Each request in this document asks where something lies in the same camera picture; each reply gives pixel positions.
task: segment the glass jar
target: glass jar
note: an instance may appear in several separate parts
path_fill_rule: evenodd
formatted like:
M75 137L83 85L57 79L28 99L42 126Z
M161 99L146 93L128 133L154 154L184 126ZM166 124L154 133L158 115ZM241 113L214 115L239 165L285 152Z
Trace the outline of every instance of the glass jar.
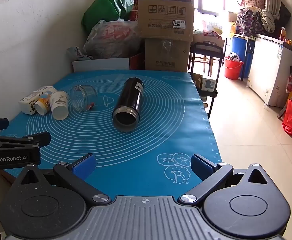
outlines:
M97 102L97 92L90 85L76 85L70 92L71 107L78 112L90 110Z

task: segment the gray ribbed plate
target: gray ribbed plate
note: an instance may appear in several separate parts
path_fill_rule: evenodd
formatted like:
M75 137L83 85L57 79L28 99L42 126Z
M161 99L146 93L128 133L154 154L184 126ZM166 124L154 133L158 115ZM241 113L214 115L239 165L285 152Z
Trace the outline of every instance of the gray ribbed plate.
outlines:
M118 196L107 206L93 207L78 228L56 238L56 240L197 239L230 238L209 227L197 208L181 206L171 196Z

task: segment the freezer lid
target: freezer lid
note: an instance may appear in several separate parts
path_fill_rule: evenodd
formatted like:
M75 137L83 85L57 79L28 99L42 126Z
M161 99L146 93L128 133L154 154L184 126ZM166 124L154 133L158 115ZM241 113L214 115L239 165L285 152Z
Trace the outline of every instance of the freezer lid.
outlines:
M269 37L269 36L266 36L266 35L261 35L261 34L257 34L257 38L260 38L260 39L263 39L263 40L266 40L266 41L270 41L270 42L274 42L274 43L276 43L278 45L283 45L285 48L287 48L288 50L292 51L292 45L289 45L288 43L283 42L281 40L278 40L278 39L275 39L275 38L272 38L272 37Z

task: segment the green bag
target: green bag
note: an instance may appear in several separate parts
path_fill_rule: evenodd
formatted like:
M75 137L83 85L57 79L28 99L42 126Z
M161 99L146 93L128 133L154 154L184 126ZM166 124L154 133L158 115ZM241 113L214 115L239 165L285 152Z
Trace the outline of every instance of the green bag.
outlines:
M134 0L95 0L84 13L82 25L89 35L100 20L110 22L126 19L133 6Z

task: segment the red bucket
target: red bucket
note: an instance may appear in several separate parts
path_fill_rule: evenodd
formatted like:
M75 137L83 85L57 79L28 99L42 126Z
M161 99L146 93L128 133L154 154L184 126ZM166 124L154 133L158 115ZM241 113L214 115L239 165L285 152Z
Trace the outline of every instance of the red bucket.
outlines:
M225 77L236 80L239 78L241 67L244 63L225 58Z

